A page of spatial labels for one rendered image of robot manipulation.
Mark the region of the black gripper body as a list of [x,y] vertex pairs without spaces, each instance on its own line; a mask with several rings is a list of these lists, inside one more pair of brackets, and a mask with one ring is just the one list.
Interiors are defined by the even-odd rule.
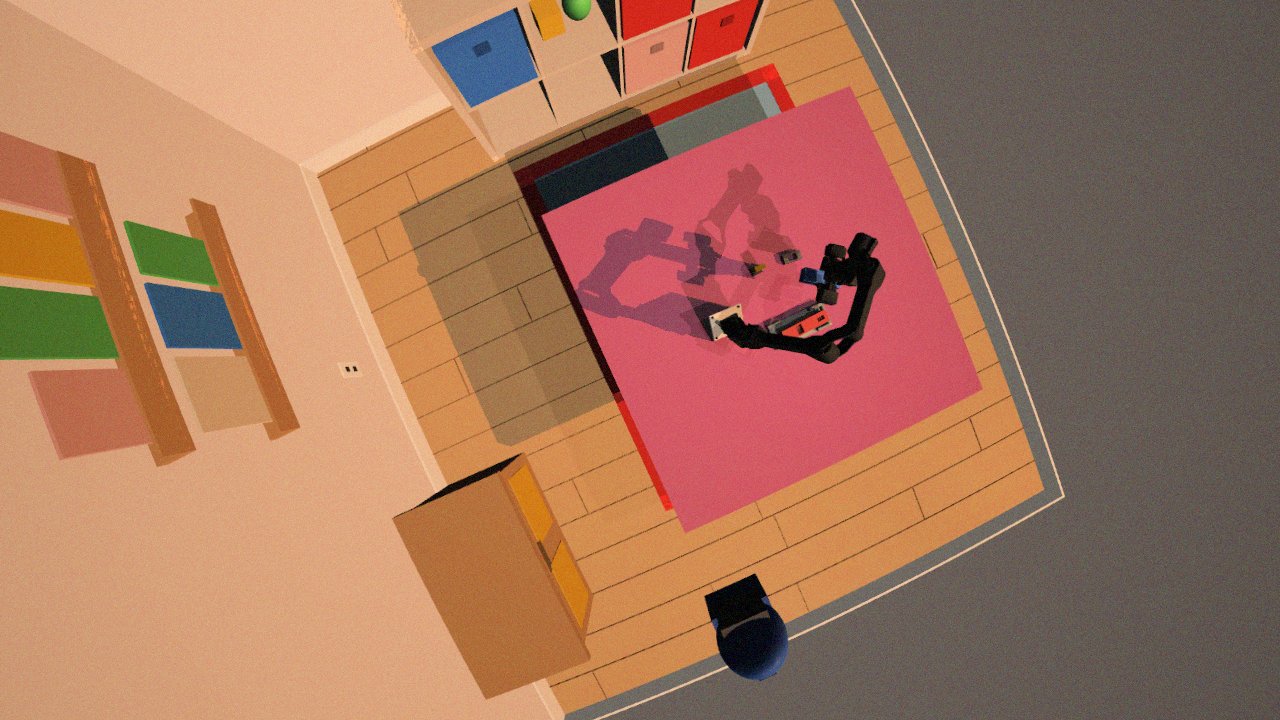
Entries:
[[822,284],[823,290],[818,290],[817,299],[815,299],[817,302],[819,302],[819,304],[828,304],[828,305],[837,304],[837,301],[838,301],[838,293],[837,293],[837,287],[836,287],[835,282],[838,283],[838,281],[844,281],[844,279],[838,278],[838,275],[835,274],[835,266],[838,263],[838,258],[841,258],[841,260],[845,259],[846,252],[847,252],[847,249],[845,246],[841,246],[841,245],[829,243],[829,245],[826,246],[826,256],[827,258],[826,258],[826,272],[824,272],[824,277],[823,277],[823,281],[826,281],[824,282],[826,284]]

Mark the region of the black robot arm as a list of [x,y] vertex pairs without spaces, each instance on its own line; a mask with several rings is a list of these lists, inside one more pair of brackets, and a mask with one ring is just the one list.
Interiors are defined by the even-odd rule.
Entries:
[[[835,274],[844,281],[836,284],[858,286],[852,299],[852,307],[845,325],[828,331],[826,334],[812,334],[806,338],[768,333],[762,325],[745,324],[737,313],[721,320],[724,334],[740,348],[780,348],[785,351],[806,354],[817,361],[832,364],[846,354],[854,343],[864,336],[867,316],[870,313],[872,299],[884,281],[884,270],[877,258],[870,258],[870,252],[877,247],[878,240],[870,234],[859,232],[849,245],[849,258],[838,261]],[[835,345],[835,340],[842,340]]]

